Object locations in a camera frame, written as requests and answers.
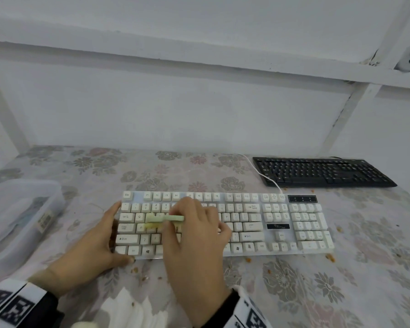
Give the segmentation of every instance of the finger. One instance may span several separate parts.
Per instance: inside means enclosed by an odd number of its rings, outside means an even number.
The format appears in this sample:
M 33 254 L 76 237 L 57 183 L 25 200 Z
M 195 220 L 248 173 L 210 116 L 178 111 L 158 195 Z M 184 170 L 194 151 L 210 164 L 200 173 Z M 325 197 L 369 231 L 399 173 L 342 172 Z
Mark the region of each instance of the finger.
M 202 222 L 208 221 L 204 207 L 202 207 L 201 202 L 197 199 L 194 199 L 193 202 L 195 203 L 195 206 L 196 206 L 197 218 L 199 219 L 199 221 L 202 221 Z
M 163 258 L 170 258 L 180 250 L 179 242 L 176 238 L 176 229 L 170 221 L 163 222 Z
M 109 268 L 123 267 L 123 266 L 126 266 L 127 264 L 133 264 L 134 262 L 135 262 L 134 257 L 130 257 L 127 254 L 113 253 L 111 255 L 111 265 Z
M 112 224 L 114 222 L 114 215 L 117 213 L 118 209 L 121 206 L 121 201 L 117 201 L 115 204 L 113 204 L 103 215 L 102 220 L 99 222 L 99 224 L 103 227 L 106 228 L 107 230 L 112 229 Z
M 205 214 L 208 218 L 208 221 L 217 228 L 219 225 L 219 212 L 215 207 L 204 207 Z
M 232 231 L 226 223 L 219 221 L 220 236 L 222 244 L 225 246 L 231 239 Z
M 190 197 L 180 199 L 175 206 L 170 208 L 169 215 L 183 215 L 187 223 L 197 221 L 197 211 L 194 200 Z

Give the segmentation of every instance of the black keyboard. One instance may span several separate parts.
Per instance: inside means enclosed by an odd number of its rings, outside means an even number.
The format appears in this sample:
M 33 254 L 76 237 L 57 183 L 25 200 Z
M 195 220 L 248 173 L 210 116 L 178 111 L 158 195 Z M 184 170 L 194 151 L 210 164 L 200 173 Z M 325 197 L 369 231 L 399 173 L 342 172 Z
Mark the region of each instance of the black keyboard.
M 258 171 L 282 187 L 394 187 L 365 160 L 254 157 Z M 262 177 L 264 184 L 275 187 Z

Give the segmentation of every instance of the floral tablecloth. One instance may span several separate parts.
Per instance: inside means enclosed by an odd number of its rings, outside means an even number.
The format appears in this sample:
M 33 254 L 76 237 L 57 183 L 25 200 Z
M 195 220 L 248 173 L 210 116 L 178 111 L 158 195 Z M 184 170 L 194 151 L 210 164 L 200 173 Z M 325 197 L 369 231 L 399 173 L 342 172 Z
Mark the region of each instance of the floral tablecloth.
M 278 192 L 233 154 L 35 146 L 0 170 L 0 182 L 13 178 L 56 180 L 67 201 L 64 214 L 13 274 L 20 279 L 64 253 L 124 190 Z M 284 192 L 317 195 L 334 254 L 225 259 L 227 284 L 243 286 L 274 327 L 410 327 L 410 196 L 400 188 Z M 138 301 L 148 296 L 154 311 L 166 309 L 170 327 L 189 326 L 161 260 L 110 270 L 61 298 L 62 326 L 91 320 L 122 287 Z

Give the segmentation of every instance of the translucent plastic box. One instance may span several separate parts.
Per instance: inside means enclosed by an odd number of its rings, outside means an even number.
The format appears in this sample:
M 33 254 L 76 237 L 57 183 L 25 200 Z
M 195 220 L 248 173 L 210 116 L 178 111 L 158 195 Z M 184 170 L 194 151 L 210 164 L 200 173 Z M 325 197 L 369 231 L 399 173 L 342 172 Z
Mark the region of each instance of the translucent plastic box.
M 22 266 L 64 205 L 61 185 L 55 181 L 0 184 L 0 277 Z

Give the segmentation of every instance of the keyboard cable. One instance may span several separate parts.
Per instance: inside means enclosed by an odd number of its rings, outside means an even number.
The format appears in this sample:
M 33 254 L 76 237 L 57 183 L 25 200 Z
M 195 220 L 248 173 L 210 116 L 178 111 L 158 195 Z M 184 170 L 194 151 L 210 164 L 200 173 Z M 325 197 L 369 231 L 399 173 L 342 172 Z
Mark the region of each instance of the keyboard cable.
M 252 164 L 251 160 L 249 160 L 249 158 L 248 158 L 246 155 L 244 155 L 244 154 L 239 154 L 239 155 L 244 156 L 244 157 L 246 158 L 247 162 L 249 162 L 249 163 L 251 164 L 252 168 L 253 168 L 259 175 L 261 175 L 261 176 L 267 178 L 269 181 L 273 182 L 273 184 L 275 184 L 276 187 L 279 189 L 279 193 L 282 194 L 281 188 L 278 186 L 278 184 L 276 184 L 276 182 L 275 182 L 273 179 L 271 179 L 271 178 L 269 178 L 269 177 L 267 177 L 267 176 L 264 176 L 262 173 L 260 173 L 260 172 L 257 170 L 257 168 L 254 167 L 254 165 Z

